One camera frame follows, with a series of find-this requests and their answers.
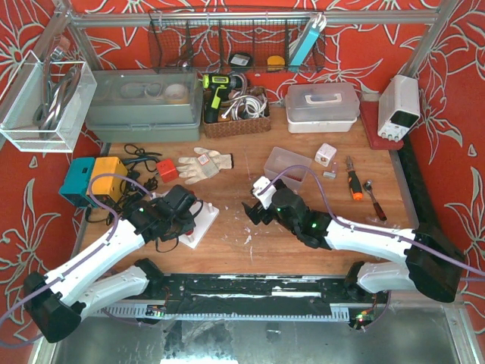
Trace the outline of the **beige work glove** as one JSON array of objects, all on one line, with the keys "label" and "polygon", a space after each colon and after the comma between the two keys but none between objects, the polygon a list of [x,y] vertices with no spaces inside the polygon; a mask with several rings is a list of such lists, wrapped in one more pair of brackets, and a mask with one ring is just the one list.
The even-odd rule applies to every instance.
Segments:
[{"label": "beige work glove", "polygon": [[186,185],[210,179],[222,170],[234,168],[233,155],[221,154],[217,150],[194,147],[195,157],[178,158],[176,170],[179,177],[185,178]]}]

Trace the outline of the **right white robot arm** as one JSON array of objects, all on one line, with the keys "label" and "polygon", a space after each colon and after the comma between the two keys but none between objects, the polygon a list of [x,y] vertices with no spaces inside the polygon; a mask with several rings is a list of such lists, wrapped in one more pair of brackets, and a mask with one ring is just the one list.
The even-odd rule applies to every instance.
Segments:
[{"label": "right white robot arm", "polygon": [[244,205],[253,224],[277,221],[313,249],[348,250],[382,258],[357,262],[347,274],[356,293],[416,290],[442,303],[455,299],[465,258],[437,227],[393,229],[355,223],[310,209],[282,180],[260,177],[253,184],[253,206]]}]

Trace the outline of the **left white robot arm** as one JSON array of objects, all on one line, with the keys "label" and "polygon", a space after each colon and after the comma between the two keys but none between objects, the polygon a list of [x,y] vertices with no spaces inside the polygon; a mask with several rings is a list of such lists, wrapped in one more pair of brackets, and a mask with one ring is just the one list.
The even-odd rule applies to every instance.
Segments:
[{"label": "left white robot arm", "polygon": [[194,193],[176,185],[163,197],[140,200],[91,246],[56,269],[29,274],[23,283],[25,309],[49,343],[73,333],[86,317],[127,297],[158,294],[164,274],[148,258],[121,273],[102,275],[149,242],[177,239],[192,231]]}]

